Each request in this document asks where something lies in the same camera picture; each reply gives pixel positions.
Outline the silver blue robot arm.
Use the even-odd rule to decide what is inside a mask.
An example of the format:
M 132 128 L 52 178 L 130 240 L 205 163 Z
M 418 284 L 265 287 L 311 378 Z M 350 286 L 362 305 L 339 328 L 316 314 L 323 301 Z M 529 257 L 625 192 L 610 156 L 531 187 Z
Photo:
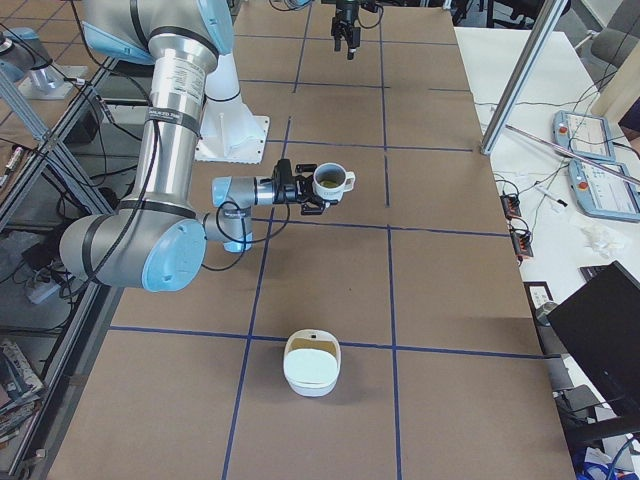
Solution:
M 208 241 L 250 245 L 253 206 L 295 203 L 306 215 L 328 207 L 314 166 L 286 160 L 269 177 L 216 180 L 218 222 L 190 205 L 195 160 L 255 152 L 268 128 L 241 98 L 225 2 L 90 1 L 83 31 L 93 50 L 149 65 L 153 77 L 132 192 L 114 213 L 83 217 L 62 236 L 61 259 L 81 283 L 180 290 Z
M 376 1 L 359 0 L 323 1 L 323 4 L 335 6 L 330 30 L 330 35 L 334 40 L 334 51 L 340 52 L 342 44 L 345 44 L 347 59 L 353 60 L 361 45 L 361 30 L 371 30 L 378 27 L 384 16 L 384 7 Z M 359 18 L 361 10 L 376 14 L 375 23 L 372 25 L 363 24 Z

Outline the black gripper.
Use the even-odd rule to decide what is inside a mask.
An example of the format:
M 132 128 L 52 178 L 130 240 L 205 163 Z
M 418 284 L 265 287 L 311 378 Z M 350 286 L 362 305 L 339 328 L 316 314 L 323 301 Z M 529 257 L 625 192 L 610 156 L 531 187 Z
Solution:
M 331 36 L 334 39 L 334 50 L 341 50 L 341 40 L 347 42 L 347 59 L 353 60 L 358 49 L 360 28 L 355 25 L 359 16 L 358 3 L 337 3 L 332 18 Z
M 303 183 L 312 183 L 316 164 L 297 164 L 292 169 L 291 161 L 280 159 L 272 172 L 272 190 L 274 204 L 298 203 L 303 216 L 322 215 L 330 202 L 311 192 L 303 194 Z

